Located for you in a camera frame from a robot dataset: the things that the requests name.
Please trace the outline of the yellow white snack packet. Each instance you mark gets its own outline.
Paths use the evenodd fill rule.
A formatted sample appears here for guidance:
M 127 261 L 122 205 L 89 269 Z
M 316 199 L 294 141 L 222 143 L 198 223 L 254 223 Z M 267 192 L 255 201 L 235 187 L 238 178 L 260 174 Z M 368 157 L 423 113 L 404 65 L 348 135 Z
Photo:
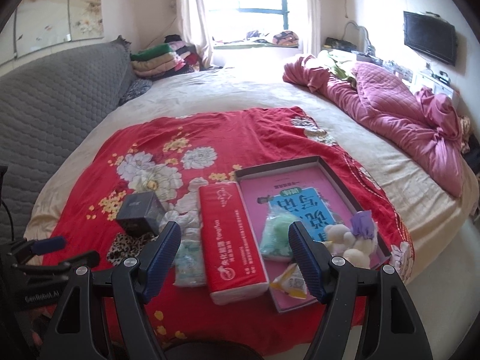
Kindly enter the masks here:
M 270 283 L 270 287 L 295 299 L 304 300 L 308 294 L 306 281 L 297 263 L 290 264 Z

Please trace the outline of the green white tissue packet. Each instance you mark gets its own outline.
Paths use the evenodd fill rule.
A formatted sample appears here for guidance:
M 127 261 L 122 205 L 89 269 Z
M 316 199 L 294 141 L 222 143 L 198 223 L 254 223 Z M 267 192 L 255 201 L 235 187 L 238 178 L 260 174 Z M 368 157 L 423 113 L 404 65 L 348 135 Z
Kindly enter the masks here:
M 174 265 L 176 287 L 195 288 L 207 283 L 201 241 L 182 240 L 176 252 Z

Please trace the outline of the leopard print cloth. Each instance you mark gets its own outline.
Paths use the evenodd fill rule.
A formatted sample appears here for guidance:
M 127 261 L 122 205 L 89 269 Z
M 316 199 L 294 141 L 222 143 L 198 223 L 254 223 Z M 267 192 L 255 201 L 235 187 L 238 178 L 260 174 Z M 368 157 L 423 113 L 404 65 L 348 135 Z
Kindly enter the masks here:
M 119 232 L 106 253 L 106 261 L 113 266 L 119 265 L 126 258 L 137 258 L 142 252 L 145 245 L 155 241 L 158 237 L 154 234 L 147 233 L 140 237 L 132 237 L 126 233 Z

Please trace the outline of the mint green tissue packet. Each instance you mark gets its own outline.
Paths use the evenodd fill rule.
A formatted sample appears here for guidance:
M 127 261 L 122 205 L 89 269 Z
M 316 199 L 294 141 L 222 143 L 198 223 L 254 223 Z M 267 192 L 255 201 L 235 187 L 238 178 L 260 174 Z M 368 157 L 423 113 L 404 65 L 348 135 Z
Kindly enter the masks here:
M 293 258 L 289 243 L 289 228 L 299 218 L 278 206 L 272 206 L 265 221 L 259 251 L 263 258 L 288 263 Z

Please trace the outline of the bear plush purple hat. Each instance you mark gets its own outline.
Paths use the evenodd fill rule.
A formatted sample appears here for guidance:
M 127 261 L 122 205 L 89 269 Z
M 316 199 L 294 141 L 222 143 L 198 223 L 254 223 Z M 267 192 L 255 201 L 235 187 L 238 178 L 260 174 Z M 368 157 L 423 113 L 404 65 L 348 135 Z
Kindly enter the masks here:
M 330 224 L 325 227 L 323 244 L 334 257 L 342 257 L 355 267 L 369 269 L 377 249 L 377 224 L 371 211 L 358 211 L 351 217 L 351 227 Z

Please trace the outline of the dark blue square box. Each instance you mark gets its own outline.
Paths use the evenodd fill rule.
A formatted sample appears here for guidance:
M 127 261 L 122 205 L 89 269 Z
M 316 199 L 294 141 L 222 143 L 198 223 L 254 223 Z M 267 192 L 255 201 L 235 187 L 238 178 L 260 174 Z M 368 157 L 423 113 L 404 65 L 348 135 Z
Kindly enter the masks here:
M 144 235 L 158 236 L 160 222 L 166 211 L 154 192 L 128 194 L 115 221 L 133 238 Z

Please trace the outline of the pink and blue book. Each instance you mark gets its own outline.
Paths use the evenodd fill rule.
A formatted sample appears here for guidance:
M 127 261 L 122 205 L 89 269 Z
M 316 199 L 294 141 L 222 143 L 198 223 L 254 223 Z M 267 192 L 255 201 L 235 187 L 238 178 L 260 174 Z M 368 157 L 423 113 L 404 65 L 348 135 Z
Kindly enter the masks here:
M 293 259 L 292 223 L 304 225 L 315 242 L 357 267 L 377 269 L 386 261 L 389 253 L 371 211 L 320 158 L 253 166 L 238 171 L 236 179 L 278 312 L 316 302 Z

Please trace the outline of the red tissue pack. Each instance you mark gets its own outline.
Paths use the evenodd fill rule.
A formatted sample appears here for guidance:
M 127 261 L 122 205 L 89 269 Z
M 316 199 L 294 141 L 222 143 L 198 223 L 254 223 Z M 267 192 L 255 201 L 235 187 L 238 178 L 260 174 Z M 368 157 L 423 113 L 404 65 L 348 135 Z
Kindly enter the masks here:
M 211 300 L 217 306 L 241 302 L 268 291 L 269 278 L 235 182 L 199 188 L 201 242 Z

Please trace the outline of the red floral blanket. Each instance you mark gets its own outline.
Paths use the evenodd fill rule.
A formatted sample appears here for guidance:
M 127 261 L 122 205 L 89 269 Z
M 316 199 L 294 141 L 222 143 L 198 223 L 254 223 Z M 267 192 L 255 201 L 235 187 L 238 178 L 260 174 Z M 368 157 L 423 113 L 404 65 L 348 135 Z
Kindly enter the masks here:
M 107 269 L 137 254 L 145 242 L 120 227 L 120 210 L 128 197 L 152 193 L 166 210 L 164 220 L 181 227 L 179 255 L 194 251 L 200 270 L 199 283 L 189 284 L 185 268 L 171 269 L 147 305 L 161 345 L 222 339 L 268 356 L 290 350 L 312 339 L 325 308 L 274 306 L 270 283 L 287 265 L 265 261 L 258 250 L 266 197 L 318 238 L 327 225 L 349 224 L 351 217 L 318 170 L 281 180 L 237 177 L 249 167 L 307 156 L 322 158 L 371 212 L 392 264 L 407 279 L 413 242 L 386 193 L 298 107 L 162 117 L 116 131 L 75 183 L 53 230 L 66 247 L 43 262 L 94 250 L 99 268 Z

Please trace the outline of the grey quilted headboard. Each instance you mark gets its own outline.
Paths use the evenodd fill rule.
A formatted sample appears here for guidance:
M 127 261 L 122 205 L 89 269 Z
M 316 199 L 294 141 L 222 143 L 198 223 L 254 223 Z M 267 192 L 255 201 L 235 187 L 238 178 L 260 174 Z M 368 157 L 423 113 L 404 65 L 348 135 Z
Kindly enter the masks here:
M 135 80 L 122 37 L 47 55 L 1 77 L 1 241 L 24 234 L 36 199 Z

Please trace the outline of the pink quilted comforter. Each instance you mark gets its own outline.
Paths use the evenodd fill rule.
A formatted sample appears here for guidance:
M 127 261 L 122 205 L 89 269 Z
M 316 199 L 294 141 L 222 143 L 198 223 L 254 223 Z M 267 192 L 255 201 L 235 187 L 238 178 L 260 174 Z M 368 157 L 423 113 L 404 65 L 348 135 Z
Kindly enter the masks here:
M 285 82 L 330 100 L 359 125 L 394 143 L 445 192 L 463 191 L 461 122 L 450 97 L 423 87 L 412 94 L 399 77 L 372 63 L 352 69 L 356 86 L 337 78 L 312 55 L 284 66 Z

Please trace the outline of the folded clothes stack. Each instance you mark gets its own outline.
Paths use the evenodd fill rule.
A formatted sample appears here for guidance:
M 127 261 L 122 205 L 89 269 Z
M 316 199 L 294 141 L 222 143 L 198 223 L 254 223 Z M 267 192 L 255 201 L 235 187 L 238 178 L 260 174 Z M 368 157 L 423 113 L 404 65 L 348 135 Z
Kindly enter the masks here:
M 164 43 L 131 54 L 130 60 L 134 73 L 147 80 L 160 80 L 204 69 L 195 47 L 176 34 L 166 36 Z

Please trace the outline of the clothes on windowsill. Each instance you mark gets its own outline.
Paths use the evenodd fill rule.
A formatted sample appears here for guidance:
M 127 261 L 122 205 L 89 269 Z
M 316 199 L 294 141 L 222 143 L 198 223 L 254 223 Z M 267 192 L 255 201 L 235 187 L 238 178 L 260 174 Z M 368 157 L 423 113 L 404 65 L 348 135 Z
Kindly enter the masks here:
M 274 47 L 297 48 L 299 46 L 299 37 L 295 32 L 290 30 L 285 30 L 274 35 L 271 33 L 252 31 L 247 33 L 246 40 L 264 45 L 273 45 Z

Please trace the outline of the wall painting panels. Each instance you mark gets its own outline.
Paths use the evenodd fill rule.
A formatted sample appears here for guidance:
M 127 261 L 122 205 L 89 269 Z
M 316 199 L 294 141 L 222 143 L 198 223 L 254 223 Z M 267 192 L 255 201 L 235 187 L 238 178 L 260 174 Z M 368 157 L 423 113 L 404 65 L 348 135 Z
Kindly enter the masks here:
M 103 36 L 102 0 L 22 0 L 1 30 L 1 63 Z

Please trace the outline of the wall mounted black television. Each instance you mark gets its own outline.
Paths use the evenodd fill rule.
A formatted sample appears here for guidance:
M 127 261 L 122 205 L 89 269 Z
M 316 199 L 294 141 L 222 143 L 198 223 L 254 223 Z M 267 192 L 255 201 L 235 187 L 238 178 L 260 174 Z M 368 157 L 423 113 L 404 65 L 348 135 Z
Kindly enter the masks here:
M 450 66 L 456 65 L 456 29 L 436 16 L 403 13 L 403 43 L 412 50 L 421 52 Z

